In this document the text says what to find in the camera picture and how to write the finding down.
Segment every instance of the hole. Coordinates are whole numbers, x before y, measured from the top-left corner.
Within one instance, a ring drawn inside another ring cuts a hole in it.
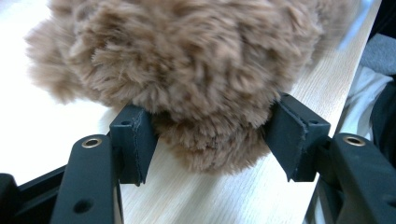
[[[363,147],[366,145],[366,143],[364,141],[362,141],[361,139],[359,139],[357,137],[353,137],[353,136],[345,136],[344,141],[352,146],[355,146],[355,147]]]
[[[391,207],[396,208],[396,199],[393,199],[393,201],[388,201],[387,202]]]
[[[74,212],[78,214],[86,213],[93,207],[93,201],[89,199],[82,199],[74,206]]]
[[[100,138],[90,138],[85,140],[81,145],[85,148],[97,147],[102,144],[102,139]]]
[[[383,196],[383,199],[390,207],[396,208],[396,197],[395,196],[387,194],[387,195]]]

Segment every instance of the black plastic bracket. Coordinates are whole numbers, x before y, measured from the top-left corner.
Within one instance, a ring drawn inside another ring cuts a hole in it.
[[[288,180],[313,181],[316,149],[326,143],[330,123],[288,94],[272,107],[272,114],[263,136]]]
[[[329,148],[345,199],[337,223],[396,223],[396,170],[367,139],[334,136]]]
[[[122,223],[120,184],[110,138],[91,135],[73,145],[51,223]]]
[[[150,114],[141,107],[125,106],[110,124],[110,137],[112,146],[121,151],[121,184],[145,183],[158,140]]]
[[[17,187],[0,174],[0,223],[50,223],[65,166]]]

